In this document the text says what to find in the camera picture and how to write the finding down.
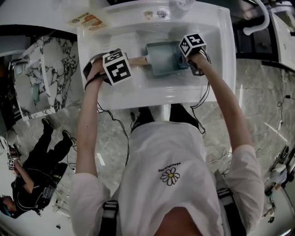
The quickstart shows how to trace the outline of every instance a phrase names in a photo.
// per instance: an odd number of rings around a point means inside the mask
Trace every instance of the person in black clothing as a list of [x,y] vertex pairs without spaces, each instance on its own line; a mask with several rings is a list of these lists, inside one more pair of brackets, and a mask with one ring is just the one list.
[[64,130],[63,140],[55,145],[54,150],[47,152],[54,127],[47,119],[42,119],[42,123],[43,135],[29,153],[26,162],[23,166],[18,161],[14,162],[18,177],[12,182],[13,200],[10,196],[1,197],[0,210],[12,218],[30,210],[39,213],[40,209],[49,204],[50,200],[43,198],[43,191],[54,184],[51,172],[75,143],[74,138]]

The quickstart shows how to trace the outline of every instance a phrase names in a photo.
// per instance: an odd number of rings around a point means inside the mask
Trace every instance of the daisy print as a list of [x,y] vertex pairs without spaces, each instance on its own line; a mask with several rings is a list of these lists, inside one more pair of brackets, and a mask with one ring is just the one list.
[[175,171],[176,171],[175,167],[166,170],[166,171],[162,174],[162,176],[161,176],[160,179],[161,179],[164,183],[167,183],[168,186],[171,186],[171,185],[175,184],[176,181],[177,181],[177,179],[180,177],[180,174],[175,173]]

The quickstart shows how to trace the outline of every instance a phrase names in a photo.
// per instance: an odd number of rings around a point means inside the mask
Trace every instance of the black strap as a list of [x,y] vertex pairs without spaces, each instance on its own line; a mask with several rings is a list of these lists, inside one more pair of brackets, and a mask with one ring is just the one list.
[[238,208],[236,207],[232,192],[229,189],[220,189],[217,191],[217,195],[222,202],[225,200],[223,206],[226,212],[227,220],[229,222],[231,235],[246,236],[247,233],[242,223]]
[[91,79],[89,79],[89,80],[87,81],[84,90],[86,90],[86,87],[87,87],[92,81],[94,81],[95,79],[100,78],[100,77],[101,77],[101,74],[98,72],[95,76],[93,76],[93,78],[91,78]]
[[110,200],[104,203],[100,232],[98,236],[116,236],[118,211],[118,201]]

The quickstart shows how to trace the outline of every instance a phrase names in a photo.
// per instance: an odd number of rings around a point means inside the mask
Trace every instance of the shoulder strap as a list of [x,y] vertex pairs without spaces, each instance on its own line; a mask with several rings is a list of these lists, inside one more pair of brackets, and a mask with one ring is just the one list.
[[238,208],[236,207],[235,200],[231,190],[227,187],[220,172],[217,170],[215,173],[216,190],[219,200],[224,206],[226,217],[229,222],[231,235],[246,236],[246,230],[242,223]]
[[100,232],[98,236],[116,236],[118,211],[118,201],[110,200],[104,203]]

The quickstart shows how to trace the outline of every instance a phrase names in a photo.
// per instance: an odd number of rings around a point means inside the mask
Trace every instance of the marble wall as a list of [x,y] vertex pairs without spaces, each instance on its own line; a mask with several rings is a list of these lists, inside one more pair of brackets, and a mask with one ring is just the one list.
[[23,120],[68,107],[83,96],[77,42],[44,36],[20,57],[14,70]]

